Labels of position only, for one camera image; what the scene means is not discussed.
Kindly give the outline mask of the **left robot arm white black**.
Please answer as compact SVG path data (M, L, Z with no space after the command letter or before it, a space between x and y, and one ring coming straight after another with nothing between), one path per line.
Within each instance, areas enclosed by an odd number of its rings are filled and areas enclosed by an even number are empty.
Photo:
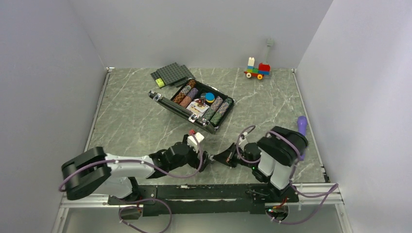
M204 171L211 158L201 145L203 139L201 133L186 134L181 142L141 157L117 156L106 153L103 147L91 148L61 166L63 182L58 190L68 200L103 194L135 203L140 196L138 179L185 179Z

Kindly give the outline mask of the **aluminium poker case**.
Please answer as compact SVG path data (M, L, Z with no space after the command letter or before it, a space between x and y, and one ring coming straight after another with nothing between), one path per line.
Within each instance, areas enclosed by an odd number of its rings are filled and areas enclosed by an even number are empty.
M149 97L211 134L216 133L235 105L235 100L218 89L190 79L171 97L150 91Z

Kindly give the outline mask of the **triangular all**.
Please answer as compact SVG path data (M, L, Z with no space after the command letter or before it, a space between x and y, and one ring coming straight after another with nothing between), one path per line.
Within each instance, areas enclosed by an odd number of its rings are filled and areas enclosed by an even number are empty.
M198 98L198 99L195 99L194 101L197 103L198 107L206 106L206 104L205 104L206 100L204 98Z

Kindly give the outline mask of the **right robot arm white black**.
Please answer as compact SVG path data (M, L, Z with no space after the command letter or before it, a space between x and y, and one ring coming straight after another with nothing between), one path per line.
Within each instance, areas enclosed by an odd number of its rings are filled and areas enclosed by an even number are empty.
M257 142L249 142L247 136L254 128L252 125L244 129L236 142L211 159L228 167L250 168L252 175L263 183L246 189L253 200L284 202L294 196L291 179L309 145L306 125L298 125L297 131L275 126Z

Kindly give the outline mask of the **blue round plastic disc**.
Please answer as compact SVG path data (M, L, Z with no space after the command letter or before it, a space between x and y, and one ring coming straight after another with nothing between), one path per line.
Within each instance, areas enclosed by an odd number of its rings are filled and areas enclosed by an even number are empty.
M215 100L215 96L213 93L206 93L206 99L205 100Z

